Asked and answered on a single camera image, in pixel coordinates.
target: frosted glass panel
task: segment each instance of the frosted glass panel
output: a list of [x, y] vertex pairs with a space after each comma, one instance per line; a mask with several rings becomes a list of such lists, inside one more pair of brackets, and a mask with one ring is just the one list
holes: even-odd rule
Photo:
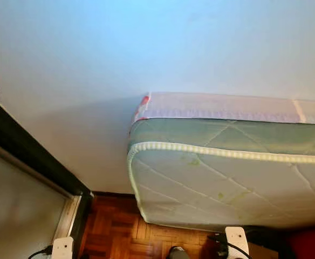
[[28, 258], [51, 244], [65, 202], [66, 197], [0, 157], [0, 258]]

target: black cable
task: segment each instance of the black cable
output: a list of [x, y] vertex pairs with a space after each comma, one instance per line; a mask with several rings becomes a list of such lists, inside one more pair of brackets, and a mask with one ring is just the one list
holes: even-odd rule
[[228, 243], [227, 241], [218, 240], [216, 237], [208, 236], [209, 239], [219, 242], [225, 246], [233, 247], [234, 249], [238, 250], [240, 253], [245, 255], [248, 259], [252, 259], [252, 257], [246, 253], [244, 250], [240, 249], [239, 247], [235, 246], [234, 244]]
[[47, 254], [47, 255], [51, 255], [52, 254], [52, 248], [53, 246], [47, 246], [45, 247], [43, 250], [37, 251], [34, 254], [30, 255], [28, 257], [28, 259], [32, 259], [34, 256], [38, 255], [38, 254]]

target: black door frame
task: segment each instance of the black door frame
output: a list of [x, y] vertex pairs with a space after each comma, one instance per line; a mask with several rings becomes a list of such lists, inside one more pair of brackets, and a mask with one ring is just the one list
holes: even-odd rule
[[65, 191], [72, 195], [81, 196], [71, 230], [71, 236], [74, 238], [73, 258], [77, 258], [87, 215], [91, 207], [91, 191], [7, 114], [1, 106], [0, 147]]

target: mattress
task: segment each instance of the mattress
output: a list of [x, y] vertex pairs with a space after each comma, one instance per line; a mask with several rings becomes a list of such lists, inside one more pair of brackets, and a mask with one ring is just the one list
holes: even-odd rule
[[[163, 95], [161, 99], [168, 99], [169, 94]], [[200, 100], [187, 98], [188, 104]], [[216, 98], [224, 103], [228, 97]], [[169, 102], [150, 107], [163, 112], [151, 111], [147, 104], [152, 100], [152, 96], [143, 100], [136, 113], [127, 157], [147, 222], [204, 230], [315, 224], [315, 124], [306, 123], [310, 118], [315, 121], [315, 109], [305, 112], [298, 107], [272, 116], [268, 108], [259, 113], [258, 99], [252, 107], [245, 105], [248, 112], [232, 107], [232, 116], [226, 115], [230, 119], [219, 119], [211, 110], [218, 109], [218, 102], [203, 106], [210, 114], [204, 115], [197, 106], [191, 114], [180, 104], [172, 109]], [[164, 118], [163, 113], [173, 114], [168, 105], [178, 112]], [[158, 116], [137, 116], [148, 112]], [[243, 114], [256, 119], [240, 120]]]

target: wooden floor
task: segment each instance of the wooden floor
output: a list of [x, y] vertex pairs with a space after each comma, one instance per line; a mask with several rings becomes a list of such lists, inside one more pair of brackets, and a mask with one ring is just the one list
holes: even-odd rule
[[96, 196], [80, 255], [90, 259], [165, 259], [171, 246], [182, 246], [191, 259], [214, 259], [217, 244], [209, 232], [147, 224], [136, 200], [130, 197]]

